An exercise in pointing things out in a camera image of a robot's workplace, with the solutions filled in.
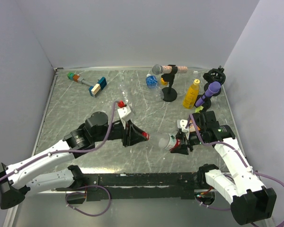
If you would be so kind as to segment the red bottle cap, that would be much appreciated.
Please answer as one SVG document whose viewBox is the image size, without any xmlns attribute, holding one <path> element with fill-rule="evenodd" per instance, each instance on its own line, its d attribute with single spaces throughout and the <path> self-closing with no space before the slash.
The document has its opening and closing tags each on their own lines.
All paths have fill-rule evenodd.
<svg viewBox="0 0 284 227">
<path fill-rule="evenodd" d="M 142 135 L 143 135 L 143 137 L 145 137 L 145 138 L 146 138 L 146 140 L 149 140 L 150 135 L 149 135 L 148 133 L 143 132 L 143 133 L 142 133 Z"/>
</svg>

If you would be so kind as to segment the orange bottle with barcode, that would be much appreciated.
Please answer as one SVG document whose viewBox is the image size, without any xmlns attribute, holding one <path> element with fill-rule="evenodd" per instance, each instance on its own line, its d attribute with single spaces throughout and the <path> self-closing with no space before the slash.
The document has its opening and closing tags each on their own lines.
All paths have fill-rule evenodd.
<svg viewBox="0 0 284 227">
<path fill-rule="evenodd" d="M 195 127 L 193 122 L 190 120 L 190 122 L 189 122 L 189 131 L 190 132 L 200 131 L 200 127 L 199 126 Z"/>
</svg>

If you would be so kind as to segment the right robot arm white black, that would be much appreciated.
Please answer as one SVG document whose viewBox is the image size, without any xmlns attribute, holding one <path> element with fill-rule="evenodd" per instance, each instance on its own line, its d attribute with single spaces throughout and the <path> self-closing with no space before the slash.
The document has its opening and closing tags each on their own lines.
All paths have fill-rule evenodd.
<svg viewBox="0 0 284 227">
<path fill-rule="evenodd" d="M 244 157 L 238 140 L 228 125 L 220 125 L 214 111 L 194 113 L 187 120 L 177 120 L 175 144 L 171 153 L 188 155 L 194 146 L 211 146 L 220 155 L 231 175 L 227 178 L 214 164 L 199 167 L 196 183 L 202 188 L 213 187 L 229 204 L 240 225 L 270 218 L 276 192 L 266 188 Z"/>
</svg>

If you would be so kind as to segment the red label water bottle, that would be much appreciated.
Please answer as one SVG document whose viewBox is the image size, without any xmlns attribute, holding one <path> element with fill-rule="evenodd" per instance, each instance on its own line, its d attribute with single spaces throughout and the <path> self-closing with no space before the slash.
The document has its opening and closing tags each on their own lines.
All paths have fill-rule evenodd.
<svg viewBox="0 0 284 227">
<path fill-rule="evenodd" d="M 156 148 L 170 151 L 173 147 L 181 144 L 182 141 L 176 139 L 174 134 L 170 133 L 149 133 L 148 143 Z"/>
</svg>

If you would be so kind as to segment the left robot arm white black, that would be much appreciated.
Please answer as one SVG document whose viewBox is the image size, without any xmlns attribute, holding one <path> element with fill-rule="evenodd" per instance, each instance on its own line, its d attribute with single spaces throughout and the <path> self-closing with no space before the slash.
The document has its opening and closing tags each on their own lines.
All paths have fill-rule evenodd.
<svg viewBox="0 0 284 227">
<path fill-rule="evenodd" d="M 41 153 L 15 164 L 0 163 L 0 208 L 6 210 L 20 204 L 25 197 L 54 188 L 83 187 L 84 177 L 79 167 L 70 166 L 57 173 L 46 171 L 72 161 L 97 149 L 107 140 L 121 140 L 124 147 L 147 141 L 148 133 L 131 121 L 131 115 L 121 109 L 119 120 L 109 120 L 104 112 L 93 113 L 77 129 Z"/>
</svg>

